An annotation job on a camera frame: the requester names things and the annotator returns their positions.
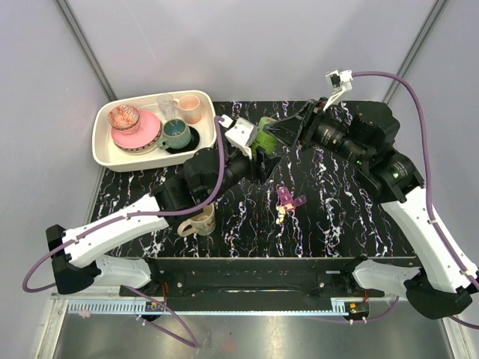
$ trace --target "green cup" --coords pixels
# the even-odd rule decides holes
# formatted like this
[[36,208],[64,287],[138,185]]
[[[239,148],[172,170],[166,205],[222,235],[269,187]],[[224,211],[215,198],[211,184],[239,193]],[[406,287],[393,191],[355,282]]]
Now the green cup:
[[163,126],[162,138],[158,140],[158,148],[178,150],[186,147],[192,139],[192,133],[185,121],[175,118]]

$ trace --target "white wall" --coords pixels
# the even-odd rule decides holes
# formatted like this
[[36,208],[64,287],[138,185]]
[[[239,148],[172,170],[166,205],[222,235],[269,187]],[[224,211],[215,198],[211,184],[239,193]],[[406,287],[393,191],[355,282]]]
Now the white wall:
[[120,98],[194,88],[220,101],[328,95],[338,67],[396,72],[434,0],[69,3]]
[[91,130],[107,101],[53,1],[0,1],[0,33],[0,356],[23,359],[49,294],[24,293],[22,279],[47,252],[47,227],[85,219],[99,170]]
[[[426,116],[434,204],[454,238],[479,265],[478,13],[475,0],[450,1],[407,80]],[[418,116],[408,93],[401,89],[391,107],[401,122],[399,149],[423,170]],[[479,294],[473,299],[464,318],[479,324]],[[479,331],[470,334],[479,353]]]

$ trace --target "cup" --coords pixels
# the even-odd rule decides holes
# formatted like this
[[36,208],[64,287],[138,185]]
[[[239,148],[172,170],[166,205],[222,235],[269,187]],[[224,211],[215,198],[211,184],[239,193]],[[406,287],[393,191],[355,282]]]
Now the cup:
[[169,93],[163,93],[156,99],[158,102],[159,110],[162,112],[166,121],[173,120],[176,117],[177,108],[173,101],[173,96]]
[[185,95],[179,99],[174,99],[174,104],[178,107],[178,111],[187,123],[193,124],[201,120],[203,115],[200,99],[195,95]]
[[192,139],[192,133],[185,121],[175,118],[163,125],[163,137],[158,140],[158,148],[180,149],[186,147]]
[[215,205],[211,203],[203,208],[203,213],[183,221],[178,227],[178,234],[182,237],[193,233],[197,233],[200,236],[208,236],[215,230],[215,226]]

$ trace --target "clear glass cup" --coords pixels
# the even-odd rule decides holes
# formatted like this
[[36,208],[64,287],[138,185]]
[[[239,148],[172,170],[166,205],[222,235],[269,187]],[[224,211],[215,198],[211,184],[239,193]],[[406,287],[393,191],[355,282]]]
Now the clear glass cup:
[[176,107],[173,102],[173,96],[169,93],[164,93],[158,96],[159,110],[162,112],[165,121],[173,120],[176,117]]

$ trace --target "pink bowl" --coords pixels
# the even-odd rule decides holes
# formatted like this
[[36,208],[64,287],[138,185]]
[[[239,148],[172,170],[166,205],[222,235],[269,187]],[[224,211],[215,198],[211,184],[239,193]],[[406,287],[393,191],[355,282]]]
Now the pink bowl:
[[151,150],[162,134],[162,125],[153,112],[138,110],[138,113],[137,130],[125,133],[112,129],[113,142],[128,153],[145,153]]

